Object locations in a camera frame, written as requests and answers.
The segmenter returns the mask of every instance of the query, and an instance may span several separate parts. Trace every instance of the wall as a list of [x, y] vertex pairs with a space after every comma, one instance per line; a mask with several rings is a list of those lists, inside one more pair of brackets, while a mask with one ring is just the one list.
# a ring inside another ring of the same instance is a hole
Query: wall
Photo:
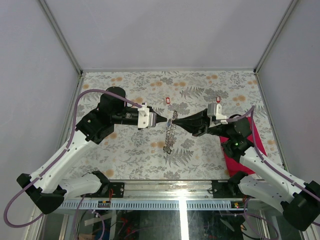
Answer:
[[83, 69], [250, 68], [291, 0], [47, 0]]
[[320, 1], [300, 1], [259, 73], [289, 170], [318, 183], [319, 12]]
[[[0, 1], [0, 213], [21, 189], [16, 178], [54, 152], [77, 74], [35, 0]], [[23, 194], [9, 220], [23, 224], [34, 204]], [[19, 240], [24, 229], [0, 220], [0, 239]]]

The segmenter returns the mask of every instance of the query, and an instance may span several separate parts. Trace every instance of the red cloth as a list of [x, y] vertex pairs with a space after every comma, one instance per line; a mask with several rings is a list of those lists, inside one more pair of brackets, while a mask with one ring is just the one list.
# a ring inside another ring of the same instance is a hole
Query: red cloth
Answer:
[[[251, 117], [248, 117], [248, 120], [250, 122], [250, 127], [252, 129]], [[255, 136], [255, 140], [256, 140], [256, 145], [258, 146], [260, 151], [263, 152], [264, 155], [267, 155], [266, 151], [265, 151], [265, 148], [264, 148], [264, 146], [263, 146], [263, 144], [261, 142], [261, 138], [259, 136], [256, 124], [254, 124], [254, 136]], [[247, 139], [249, 141], [251, 141], [251, 142], [254, 142], [252, 134]], [[226, 137], [223, 137], [223, 136], [220, 137], [220, 142], [221, 143], [224, 143], [227, 140], [228, 140], [228, 138], [226, 138]], [[225, 153], [224, 153], [224, 158], [225, 158], [226, 167], [228, 168], [230, 177], [232, 177], [233, 175], [235, 175], [239, 171], [245, 172], [247, 174], [254, 174], [255, 173], [254, 171], [250, 170], [246, 166], [243, 166], [241, 163], [237, 163], [235, 160], [233, 160], [232, 158], [228, 157]]]

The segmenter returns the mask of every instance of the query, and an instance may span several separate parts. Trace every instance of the red fabric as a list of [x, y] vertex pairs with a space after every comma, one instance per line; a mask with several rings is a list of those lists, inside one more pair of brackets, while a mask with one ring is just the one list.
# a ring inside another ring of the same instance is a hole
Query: red fabric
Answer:
[[[250, 122], [250, 127], [252, 129], [251, 126], [251, 117], [248, 117], [248, 120]], [[264, 155], [266, 154], [265, 148], [261, 142], [261, 138], [258, 134], [258, 130], [256, 127], [256, 124], [254, 124], [254, 136], [255, 136], [255, 140], [256, 140], [256, 144], [258, 146], [258, 148], [260, 149], [261, 152], [263, 152]], [[252, 134], [247, 138], [249, 141], [254, 142]], [[224, 143], [225, 141], [227, 141], [228, 138], [221, 136], [220, 137], [220, 142]], [[247, 168], [246, 166], [243, 166], [240, 163], [237, 163], [235, 160], [233, 160], [232, 158], [228, 157], [226, 154], [224, 154], [224, 158], [225, 158], [225, 162], [226, 162], [226, 167], [228, 168], [229, 171], [229, 175], [230, 177], [232, 177], [233, 175], [235, 175], [237, 172], [242, 171], [245, 172], [247, 174], [254, 174], [255, 172], [250, 170], [249, 168]]]

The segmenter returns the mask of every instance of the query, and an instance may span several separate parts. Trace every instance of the perforated metal strip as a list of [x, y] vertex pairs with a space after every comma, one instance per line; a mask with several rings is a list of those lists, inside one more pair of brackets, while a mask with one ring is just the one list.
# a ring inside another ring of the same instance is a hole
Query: perforated metal strip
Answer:
[[[60, 209], [76, 209], [79, 200], [66, 200], [59, 207]], [[196, 201], [187, 200], [187, 210], [230, 210], [232, 208], [230, 201]], [[146, 201], [146, 200], [121, 200], [115, 199], [111, 206], [99, 203], [98, 200], [84, 200], [79, 209], [101, 209], [101, 210], [179, 210], [178, 200], [166, 201]]]

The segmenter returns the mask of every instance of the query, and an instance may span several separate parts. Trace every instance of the floral tablecloth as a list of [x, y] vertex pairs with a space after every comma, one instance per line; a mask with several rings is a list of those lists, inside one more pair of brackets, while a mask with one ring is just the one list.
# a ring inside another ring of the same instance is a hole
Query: floral tablecloth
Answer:
[[[221, 98], [222, 113], [243, 114], [256, 105], [254, 121], [268, 157], [282, 165], [265, 106], [252, 71], [140, 71], [87, 72], [82, 90], [118, 86], [126, 97], [147, 102], [160, 115], [172, 118], [198, 113]], [[89, 93], [79, 102], [77, 121], [95, 108], [100, 93]], [[114, 133], [89, 151], [67, 174], [77, 178], [100, 170], [110, 179], [211, 180], [229, 177], [217, 136], [192, 137], [178, 127], [170, 155], [164, 153], [166, 123], [137, 130], [116, 125]]]

